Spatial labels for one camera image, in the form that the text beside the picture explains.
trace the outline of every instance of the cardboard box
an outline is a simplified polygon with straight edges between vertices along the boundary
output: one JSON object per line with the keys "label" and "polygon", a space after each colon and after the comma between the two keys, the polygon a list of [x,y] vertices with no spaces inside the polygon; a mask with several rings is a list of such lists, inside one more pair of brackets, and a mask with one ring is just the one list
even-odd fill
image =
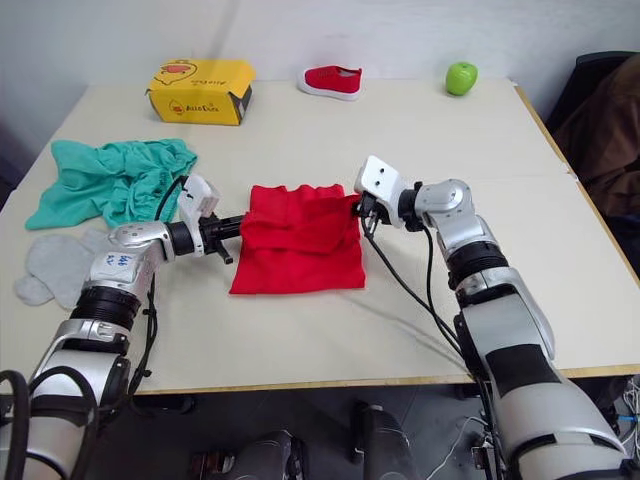
{"label": "cardboard box", "polygon": [[244,60],[170,60],[147,94],[165,122],[240,125],[256,73]]}

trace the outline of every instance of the green cloth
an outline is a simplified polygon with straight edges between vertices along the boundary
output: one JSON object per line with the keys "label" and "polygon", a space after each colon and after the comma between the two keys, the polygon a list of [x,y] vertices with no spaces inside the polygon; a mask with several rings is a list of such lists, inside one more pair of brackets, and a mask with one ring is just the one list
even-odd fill
{"label": "green cloth", "polygon": [[[29,230],[70,227],[103,215],[109,227],[155,217],[173,180],[189,172],[196,154],[180,139],[109,143],[93,148],[69,140],[51,144],[58,180],[40,197]],[[160,219],[173,218],[179,190],[169,197]]]}

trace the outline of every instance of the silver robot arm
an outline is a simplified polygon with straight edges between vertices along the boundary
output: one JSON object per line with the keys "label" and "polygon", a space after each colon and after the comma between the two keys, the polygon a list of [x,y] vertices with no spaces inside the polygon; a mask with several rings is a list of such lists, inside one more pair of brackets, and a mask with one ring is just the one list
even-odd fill
{"label": "silver robot arm", "polygon": [[454,323],[464,360],[475,377],[491,383],[511,476],[627,478],[624,447],[591,400],[551,363],[549,322],[476,215],[469,187],[447,180],[410,188],[397,171],[370,156],[356,190],[363,194],[362,205],[368,200],[369,211],[361,215],[410,231],[437,230],[461,309]]}
{"label": "silver robot arm", "polygon": [[[217,200],[213,187],[192,175],[178,199],[182,221],[127,224],[110,233],[75,309],[33,374],[20,477],[82,478],[92,447],[88,430],[128,397],[131,328],[160,265],[186,254],[219,253],[225,263],[233,261],[221,241],[239,235],[242,216],[218,219]],[[80,374],[84,392],[63,374],[69,369]],[[10,427],[0,428],[0,475],[10,455]]]}

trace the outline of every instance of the red shoe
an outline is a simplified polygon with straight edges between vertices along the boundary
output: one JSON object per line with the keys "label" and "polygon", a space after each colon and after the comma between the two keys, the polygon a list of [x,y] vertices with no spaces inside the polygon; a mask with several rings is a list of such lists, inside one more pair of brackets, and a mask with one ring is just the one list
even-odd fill
{"label": "red shoe", "polygon": [[353,101],[360,96],[361,78],[361,68],[349,70],[336,65],[310,68],[300,74],[298,88],[311,95]]}

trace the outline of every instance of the green apple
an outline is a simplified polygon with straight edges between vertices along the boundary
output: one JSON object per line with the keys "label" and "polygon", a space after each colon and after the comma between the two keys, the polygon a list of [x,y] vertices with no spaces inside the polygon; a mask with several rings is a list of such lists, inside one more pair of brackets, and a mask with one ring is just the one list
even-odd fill
{"label": "green apple", "polygon": [[478,69],[467,62],[454,63],[447,71],[447,92],[451,95],[464,95],[476,83]]}

